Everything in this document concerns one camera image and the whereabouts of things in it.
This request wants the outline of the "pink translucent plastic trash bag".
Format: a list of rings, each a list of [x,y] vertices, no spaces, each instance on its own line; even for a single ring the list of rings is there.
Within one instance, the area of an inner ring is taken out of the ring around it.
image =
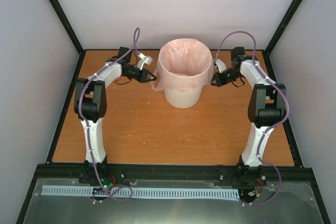
[[[155,91],[189,90],[211,82],[214,63],[210,49],[197,39],[181,38],[169,41],[159,52],[154,74]]]

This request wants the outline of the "white plastic trash bin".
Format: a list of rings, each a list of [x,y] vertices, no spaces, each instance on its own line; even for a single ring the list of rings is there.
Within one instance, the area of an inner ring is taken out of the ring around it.
[[[202,93],[203,86],[192,89],[164,89],[164,95],[167,102],[179,109],[186,109],[194,106]]]

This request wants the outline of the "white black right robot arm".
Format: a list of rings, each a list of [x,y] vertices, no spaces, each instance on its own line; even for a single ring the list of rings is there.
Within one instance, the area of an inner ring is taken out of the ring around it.
[[[211,85],[222,87],[234,83],[248,82],[252,93],[247,109],[251,129],[247,145],[236,164],[235,180],[241,185],[257,182],[262,177],[262,158],[268,139],[274,128],[285,119],[286,87],[271,80],[254,56],[248,56],[243,47],[230,51],[231,67],[216,57],[214,66],[218,71],[213,74]]]

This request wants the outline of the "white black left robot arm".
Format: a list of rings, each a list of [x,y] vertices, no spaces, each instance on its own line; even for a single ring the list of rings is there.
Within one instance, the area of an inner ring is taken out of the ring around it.
[[[104,167],[107,155],[102,133],[103,118],[108,107],[107,87],[120,77],[139,83],[155,81],[155,74],[145,68],[152,61],[152,57],[136,49],[120,47],[117,56],[106,60],[98,72],[76,81],[74,112],[81,122],[86,143],[84,177],[100,184],[109,177],[109,170]]]

